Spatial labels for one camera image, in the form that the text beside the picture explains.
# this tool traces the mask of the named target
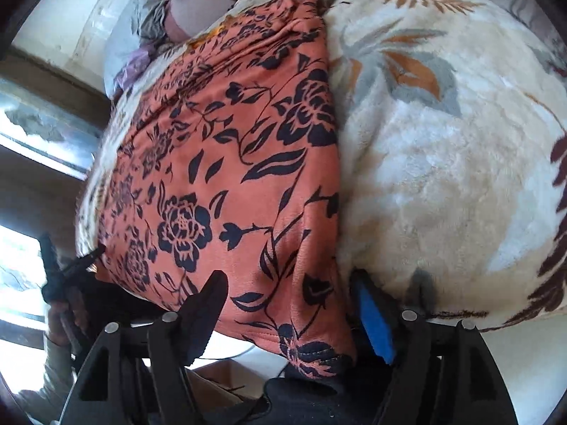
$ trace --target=orange garment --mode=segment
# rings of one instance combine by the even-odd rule
[[[99,232],[107,278],[166,309],[223,270],[216,330],[311,377],[354,361],[321,5],[272,0],[172,62],[118,151]]]

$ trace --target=silver screw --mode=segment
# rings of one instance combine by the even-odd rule
[[[402,312],[402,318],[406,321],[415,321],[417,319],[417,313],[413,310],[404,310]]]
[[[476,328],[476,324],[472,319],[464,319],[463,321],[461,321],[461,324],[467,331],[472,331]]]
[[[118,328],[120,327],[120,325],[116,322],[112,322],[112,323],[108,323],[105,327],[104,327],[104,332],[108,333],[108,334],[113,334],[116,331],[118,331]]]
[[[167,312],[162,316],[162,321],[165,323],[172,323],[177,319],[177,314],[175,312]]]

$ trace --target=blue gripper pad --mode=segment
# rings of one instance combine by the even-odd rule
[[[370,344],[376,355],[391,365],[396,356],[392,331],[364,286],[359,287],[359,299],[360,319]]]

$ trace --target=person's hand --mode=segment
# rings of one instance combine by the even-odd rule
[[[46,335],[55,345],[63,347],[69,344],[69,338],[63,329],[61,316],[70,308],[73,312],[74,322],[85,332],[89,324],[87,311],[84,308],[83,296],[76,288],[70,289],[67,293],[67,302],[52,302],[47,309],[47,331]]]

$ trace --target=person's arm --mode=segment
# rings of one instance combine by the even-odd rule
[[[72,302],[75,324],[86,327],[86,314],[80,295],[78,304]],[[47,331],[44,336],[46,352],[43,387],[37,391],[22,390],[15,396],[16,402],[33,419],[44,425],[59,420],[69,392],[73,387],[71,347],[61,323],[61,314],[69,308],[65,302],[54,302],[47,311]]]

